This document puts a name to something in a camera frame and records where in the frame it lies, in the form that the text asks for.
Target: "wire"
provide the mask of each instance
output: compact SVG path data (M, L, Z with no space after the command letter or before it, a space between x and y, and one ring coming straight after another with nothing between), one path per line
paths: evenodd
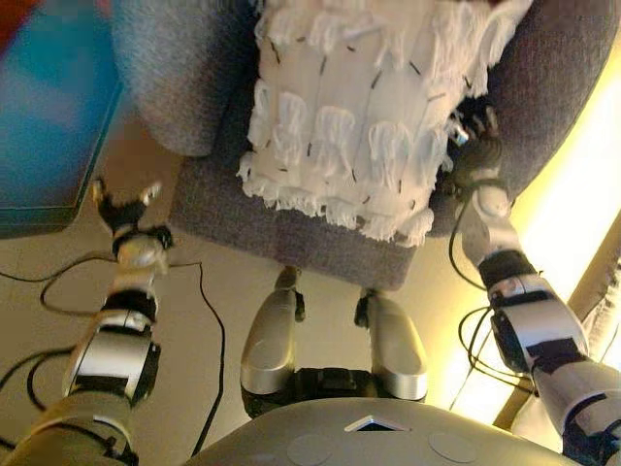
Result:
M602 359L600 359L600 362L604 361L605 357L608 355L608 352L610 351L610 348L612 348L612 344L617 339L617 335L619 334L619 325L621 325L621 322L617 323L617 326L614 329L614 333L612 334L612 338L608 342L608 345L605 347L604 354L602 354Z
M471 201L471 198L469 198L468 201L464 204L464 208L462 209L462 212L459 213L459 216L457 217L457 221L455 222L455 226L453 226L453 230L450 233L450 240L448 240L448 260L450 260L450 265L453 267L453 270L455 271L455 273L457 275L459 275L465 282L471 284L476 289L480 289L481 291L487 291L485 286L482 286L482 285L478 284L477 282L475 282L474 280L471 280L470 278L468 278L466 276L466 274L464 274L459 269L459 267L457 266L457 263L455 262L455 257L453 256L453 248L454 248L454 245L455 245L455 237L457 236L457 231L459 230L459 226L462 223L462 219L464 218L464 214L466 213L466 210L468 209L468 206L470 206L470 201Z
M79 257L78 259L70 262L68 265L66 265L65 267L61 268L60 270L53 272L52 274L46 276L46 277L42 277L40 279L26 279L26 278L22 278L22 277L17 277L17 276L13 276L10 274L6 274L6 273L0 273L0 275L2 275L5 278L11 279L11 280L15 280L17 282L24 282L24 283L43 283L43 282L47 282L46 285L43 287L43 289L41 290L41 293L39 295L39 302L41 303L41 305L44 307L44 309L46 309L47 311L56 313L56 314L60 314L63 316L72 316L72 317L91 317L94 313L90 313L90 312L82 312L82 311L71 311L71 310L66 310L66 309L62 309L59 308L57 306L53 306L52 304L50 304L47 299L46 296L49 292L49 290L51 289L51 287L62 277L62 275L73 269L74 267L77 267L83 263L86 262L90 262L90 261L94 261L94 260L101 260L101 261L106 261L106 262L115 262L114 260L108 258L108 257L103 257L100 255L93 255L92 253L87 254L85 256ZM179 267L191 267L191 266L198 266L199 267L199 271L200 271L200 278L199 278L199 289L201 292L201 296L203 298L203 301L205 302L205 304L208 306L208 308L212 311L213 316L215 317L218 326L220 328L220 335L221 335L221 340L220 340L220 357L219 357L219 376L218 376L218 392L217 395L215 397L215 400L213 401L212 407L210 408L208 415L207 415L207 419L205 421L205 424L203 425L203 429L201 430L201 433L199 435L199 438L196 442L196 446L194 447L194 450L192 452L192 456L196 455L202 448L203 444L205 443L205 439L207 437L207 434L209 433L209 430L212 426L213 423L213 419L215 418L215 414L217 412L217 409L220 405L220 402L222 400L222 396L224 395L224 356L225 356L225 352L226 352L226 328L224 327L224 323L222 322L222 319L220 318L220 315L218 314L217 310L215 309L215 307L212 305L212 303L209 301L209 299L207 298L207 294L205 293L205 289L203 288L203 278L205 275L204 269L203 269L203 262L188 262L188 263L181 263L181 264L171 264L171 268L179 268ZM35 392L34 392L34 377L35 374L37 372L37 370L39 369L39 367L48 359L52 358L52 357L56 357L56 356L60 356L62 354L65 354L68 352L71 352L71 350L73 350L73 347L71 347L70 349L63 349L63 350L50 350L50 351L41 351L40 353L37 354L33 354L31 356L28 356L28 358L26 358L25 360L19 361L19 363L17 364L17 366L15 367L15 369L12 368L12 370L10 371L10 373L5 376L6 379L8 379L19 367L21 367L22 365L26 364L27 362L34 360L38 357L40 357L41 359L39 361L37 361L37 363L33 366L33 368L31 369L30 373L28 374L28 380L26 383L26 388L28 391L28 396L30 398L30 401L32 401L32 403L40 410L44 410L45 406L43 403L41 403L41 401L37 398ZM0 381L0 389L2 389L2 386L4 385L4 383L6 383L5 379L3 378L2 381ZM5 439L1 439L0 438L0 444L6 446L7 448L14 448L15 444L13 442L10 441L6 441Z
M3 449L16 449L17 444L5 439L4 437L0 437L0 447Z
M95 259L104 260L106 262L115 262L115 260L109 257L103 256L103 253L88 252L87 254L82 255L78 257L77 259L74 259L69 264L61 267L55 272L52 272L51 274L47 276L40 277L39 279L27 279L25 277L18 277L15 275L7 274L6 272L0 272L0 277L4 277L5 279L14 280L16 282L22 282L22 283L43 283L43 282L47 282L48 280L56 279L60 275L69 271L70 269L73 269L76 265L80 265L80 264L83 264L84 262L88 262L89 260L95 260Z
M482 308L475 309L474 311L470 311L465 316L463 316L462 319L459 321L459 325L457 327L457 335L459 337L459 343L461 344L462 348L466 351L466 353L468 353L468 346L466 345L466 343L464 341L464 324L466 323L466 320L468 320L469 317L473 316L476 313L480 313L481 311L484 311L484 310L486 310L488 308L489 308L488 306L484 306ZM496 374L499 374L499 375L502 375L502 376L515 377L515 378L521 379L521 380L529 380L530 379L528 376L525 376L523 374L513 374L513 373L510 373L510 372L500 371L500 370L496 369L495 367L492 367L491 365L487 364L485 361L479 359L474 354L469 353L469 362L471 360L474 362L474 364L478 363L481 366L489 369L490 371L493 371Z
M45 411L46 406L39 400L34 390L34 379L37 371L46 361L54 359L56 357L69 355L74 350L74 348L75 347L50 351L45 356L41 356L41 358L39 358L39 360L30 369L30 372L28 373L28 379L26 380L26 391L28 392L28 398L39 411Z
M480 311L486 310L488 309L488 307L484 307L484 308L478 308L475 309L474 311L470 311L467 316L473 316L475 313L478 313ZM487 339L489 338L489 333L487 335L485 335L485 338L483 339L483 343L481 344L480 348L478 349L477 352L477 356L481 355L481 352L483 351L483 347L485 346L485 344L487 343ZM473 373L474 371L474 366L472 364L470 364L470 368L468 369L468 374L466 374L466 377L464 378L464 381L462 382L462 385L459 387L459 390L457 391L457 394L455 395L455 398L453 398L453 401L450 403L450 406L448 407L449 411L453 411L453 408L455 407L455 403L457 403L457 400L459 399L459 396L462 394L462 391L464 391L464 388L466 387L466 383L468 383L468 379L470 378L470 375Z
M84 256L84 257L81 257L81 258L78 258L78 259L74 260L68 266L66 266L63 269L61 269L60 271L58 271L58 273L54 273L54 274L51 275L51 278L49 279L49 281L46 283L46 285L41 290L41 293L39 294L39 303L41 304L41 306L46 311L49 311L49 312L55 313L55 314L60 314L62 316L91 318L92 315L95 314L95 313L93 313L93 312L85 312L85 311L71 311L71 310L66 310L66 309L59 308L57 306L54 306L53 304L50 304L47 301L46 296L48 295L49 289L63 276L63 274L65 272L68 272L69 270L73 269L74 267L82 265L82 264L84 264L86 262L91 262L91 261L94 261L94 260L100 260L100 261L104 261L104 262L115 262L114 260L109 259L108 257L93 256L93 255Z
M194 446L194 451L192 452L192 456L195 456L196 454L198 454L201 448L203 447L203 444L205 443L205 438L207 437L207 434L212 426L213 419L215 418L215 413L217 412L217 408L220 405L220 400L222 399L222 395L224 394L224 353L226 351L226 329L224 328L224 323L222 322L222 319L218 315L215 308L212 306L212 303L210 303L209 299L207 299L205 290L203 289L203 263L199 262L198 267L199 267L199 270L201 271L201 275L199 279L199 287L201 290L201 296L203 296L203 301L205 301L205 304L207 304L207 306L212 311L212 314L215 317L215 320L217 320L218 326L220 327L220 370L219 370L219 375L218 375L217 395L215 396L215 400L213 400L212 407L210 408L210 411L207 415L207 419L205 420L203 429L201 430L198 440L196 441L196 445Z
M68 350L68 349L46 349L46 350L43 350L43 351L37 351L37 352L34 352L34 353L30 354L29 356L26 356L26 357L22 358L18 362L16 362L13 366L11 366L11 368L9 368L9 370L4 374L4 376L2 376L2 379L0 379L0 391L2 391L2 389L7 384L9 379L21 367L25 366L30 361L34 361L35 359L41 358L43 356L46 356L50 352L55 352L55 351L59 351L59 350ZM5 439L3 437L0 437L0 446L4 447L5 449L15 449L16 443L12 442L10 440L7 440L7 439Z
M478 331L480 330L480 327L483 324L483 321L489 315L489 313L491 313L492 311L493 311L492 308L487 308L487 311L478 320L478 323L476 324L476 328L474 329L473 337L472 337L470 345L468 347L468 362L470 363L471 368L473 370L476 370L477 372L479 372L481 374L484 374L484 375L486 375L488 377L491 377L492 379L494 379L494 380L496 380L498 382L502 382L502 383L505 383L507 385L510 385L510 386L520 390L520 391L525 392L525 393L534 394L535 392L533 390L529 389L529 388L526 388L526 387L521 386L521 385L519 385L517 383L513 383L513 382L507 381L505 379L502 379L500 377L497 377L494 374L491 374L491 373L485 371L484 369L481 369L480 367L476 366L476 362L475 362L474 356L473 356L474 341L476 340L476 337L478 336ZM490 333L491 333L491 330L488 332L487 336L485 337L486 339L487 339L487 337L489 337Z

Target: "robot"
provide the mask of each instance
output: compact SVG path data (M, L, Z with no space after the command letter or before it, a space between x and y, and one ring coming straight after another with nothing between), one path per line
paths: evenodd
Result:
M422 403L424 348L408 315L375 290L363 291L355 314L369 331L371 372L296 370L294 330L304 320L304 299L296 289L299 271L285 267L242 356L242 395L253 420L186 464L621 464L621 375L589 359L580 322L523 253L498 179L494 126L485 125L478 138L459 132L468 156L445 185L464 200L463 249L487 290L500 355L509 369L530 374L564 455ZM43 413L5 466L138 464L128 422L155 383L153 282L166 273L173 243L165 226L138 226L157 191L116 206L95 183L99 212L113 232L116 276L71 356L65 397Z

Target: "beige floor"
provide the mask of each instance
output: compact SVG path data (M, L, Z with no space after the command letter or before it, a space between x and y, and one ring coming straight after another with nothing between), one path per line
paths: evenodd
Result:
M98 171L109 188L122 196L137 193L153 180L164 182L163 199L149 221L166 218L180 159L155 144L127 105L117 112ZM203 260L207 293L227 327L226 389L208 437L211 443L247 422L240 396L239 361L255 311L270 292L278 265L244 252L176 232L173 260ZM456 328L462 299L479 295L452 274L446 239L429 240L414 261L407 284L392 296L412 316L429 354L428 402L448 406L466 373ZM0 268L22 276L39 276L89 250L107 250L110 239L91 203L65 231L0 242ZM105 297L113 273L110 264L88 264L68 274L50 300L73 309L95 310ZM330 277L305 272L301 278L307 320L298 327L298 361L307 367L370 367L365 332L352 323L359 288ZM38 304L38 285L0 279L3 324L0 327L0 372L18 358L49 347L71 345L81 335L84 319L53 316ZM161 307L155 339L163 347L156 388L136 410L135 424L141 464L181 464L191 452L217 389L219 333L198 291L198 270L176 269L160 286ZM51 362L36 385L41 397L59 397L64 360ZM18 439L37 412L28 404L25 374L9 383L0 396L0 433Z

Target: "white fringed fabric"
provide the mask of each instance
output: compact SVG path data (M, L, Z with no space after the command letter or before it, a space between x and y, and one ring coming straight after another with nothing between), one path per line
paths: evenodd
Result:
M270 0L239 176L248 196L419 246L446 122L487 92L532 0Z

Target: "gray chair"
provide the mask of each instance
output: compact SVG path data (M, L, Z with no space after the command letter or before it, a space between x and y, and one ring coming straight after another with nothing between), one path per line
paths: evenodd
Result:
M608 57L618 0L535 0L490 73L503 128L503 176L517 196L565 140ZM258 54L247 1L118 0L117 63L152 135L183 162L171 222L210 241L362 286L399 288L414 249L247 198L235 174L248 148ZM432 235L454 201L435 193Z

